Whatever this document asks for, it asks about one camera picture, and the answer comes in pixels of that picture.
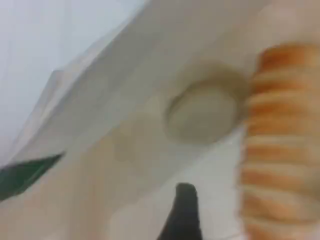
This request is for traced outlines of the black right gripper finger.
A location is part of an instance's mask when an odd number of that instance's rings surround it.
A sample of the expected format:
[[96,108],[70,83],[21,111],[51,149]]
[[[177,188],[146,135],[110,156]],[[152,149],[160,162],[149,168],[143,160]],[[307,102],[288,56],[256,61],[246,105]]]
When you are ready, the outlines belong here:
[[182,182],[175,188],[175,198],[158,240],[201,240],[199,203],[193,184]]

